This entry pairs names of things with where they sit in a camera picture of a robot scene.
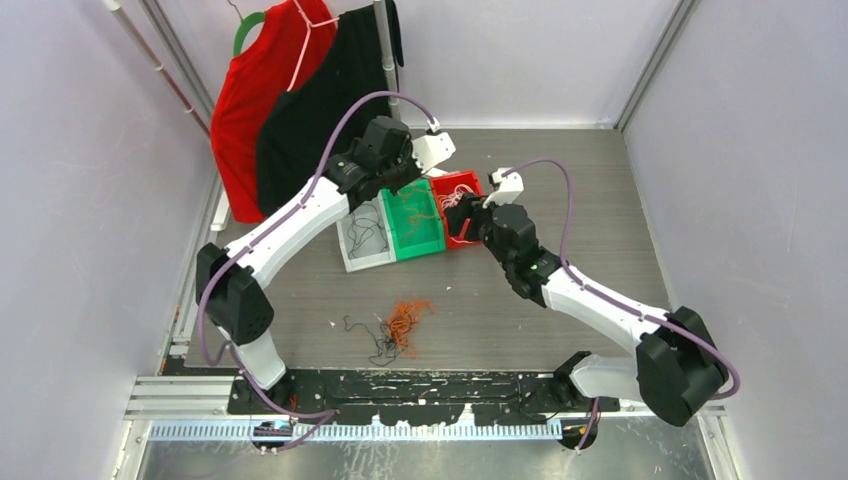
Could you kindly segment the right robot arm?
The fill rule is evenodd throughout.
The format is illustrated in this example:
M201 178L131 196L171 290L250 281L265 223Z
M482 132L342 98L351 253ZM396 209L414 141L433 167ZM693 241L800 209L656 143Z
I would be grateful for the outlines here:
M523 206L466 194L445 216L451 236L486 247L518 296L583 322L627 352L566 362L554 386L565 409L580 410L595 397L627 399L681 427L707 402L738 391L738 371L697 312L650 307L590 279L540 243Z

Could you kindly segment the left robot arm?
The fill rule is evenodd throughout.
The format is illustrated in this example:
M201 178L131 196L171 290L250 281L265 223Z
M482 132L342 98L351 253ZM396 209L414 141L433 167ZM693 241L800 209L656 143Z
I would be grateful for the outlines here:
M347 150L323 157L305 187L250 233L224 248L209 243L198 252L198 319L210 319L222 333L253 383L253 400L265 411L282 411L292 397L270 332L275 311L266 288L330 225L382 190L398 191L449 158L452 150L441 148L440 141L440 136L413 138L403 123L380 116Z

